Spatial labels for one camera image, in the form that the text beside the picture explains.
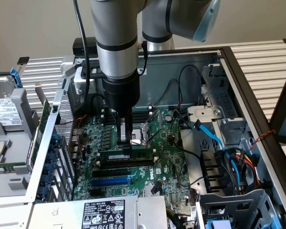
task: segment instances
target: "white wall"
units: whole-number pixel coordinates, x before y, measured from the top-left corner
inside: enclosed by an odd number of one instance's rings
[[[90,1],[78,2],[86,35],[93,36]],[[141,18],[138,22],[141,31]],[[79,36],[72,0],[0,0],[0,71],[9,70],[21,56],[72,54]],[[286,0],[222,0],[214,30],[204,44],[282,38],[286,38]],[[176,47],[199,45],[176,36],[174,41]]]

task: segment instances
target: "barcode label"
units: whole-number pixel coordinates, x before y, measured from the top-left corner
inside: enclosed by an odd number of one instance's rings
[[[18,111],[11,99],[0,99],[0,122],[2,126],[21,125]]]

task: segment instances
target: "blue cable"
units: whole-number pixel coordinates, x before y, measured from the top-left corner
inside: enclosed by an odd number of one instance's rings
[[[218,142],[218,144],[221,146],[221,148],[223,149],[223,151],[225,151],[225,148],[221,142],[221,140],[214,136],[204,125],[200,124],[199,128],[205,132],[210,138],[214,139],[215,141]],[[229,159],[230,158],[230,155],[226,152],[225,153],[225,156]],[[235,173],[236,173],[236,177],[237,177],[237,183],[238,183],[238,186],[240,186],[240,178],[239,178],[239,173],[238,173],[238,170],[237,170],[237,167],[236,167],[236,164],[233,160],[231,160],[231,164],[232,164],[232,167],[234,168],[235,170]]]

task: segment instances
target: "yellow wire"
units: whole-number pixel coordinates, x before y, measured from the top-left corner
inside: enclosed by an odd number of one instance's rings
[[[254,165],[253,165],[253,163],[252,163],[252,161],[249,159],[249,157],[245,154],[245,158],[247,159],[247,161],[249,161],[251,164],[252,164],[252,166],[254,167]]]

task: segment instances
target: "green circuit board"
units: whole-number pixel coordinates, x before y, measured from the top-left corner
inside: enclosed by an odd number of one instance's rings
[[[150,141],[148,145],[150,148],[156,150],[156,156],[159,158],[154,166],[144,167],[130,167],[129,172],[133,176],[131,184],[114,185],[114,186],[101,186],[92,187],[91,181],[94,179],[92,176],[93,171],[100,170],[96,166],[96,157],[99,150],[98,139],[102,138],[102,150],[115,150],[116,146],[116,126],[109,125],[103,126],[98,118],[87,119],[83,123],[83,130],[87,133],[83,144],[90,145],[91,151],[87,154],[85,161],[81,160],[82,156],[78,154],[78,162],[76,163],[77,182],[74,188],[73,200],[83,200],[92,198],[107,198],[107,197],[120,197],[138,195],[144,197],[145,190],[152,188],[157,181],[161,181],[163,192],[167,207],[173,208],[175,212],[186,213],[190,212],[190,203],[185,203],[185,197],[190,196],[190,189],[182,187],[177,184],[177,179],[173,176],[172,167],[175,165],[177,173],[185,162],[184,152],[171,146],[167,141],[167,136],[170,134],[171,124],[166,123],[164,120],[165,115],[170,114],[173,116],[172,111],[168,109],[161,109],[160,112],[153,117],[148,123],[148,136],[152,136],[159,129],[160,132]],[[177,135],[177,123],[173,126],[173,135]],[[134,129],[139,128],[140,125],[135,124]],[[133,148],[144,148],[143,146],[133,145]],[[182,183],[189,183],[188,174],[184,172],[180,176]],[[101,188],[102,195],[92,197],[90,190]]]

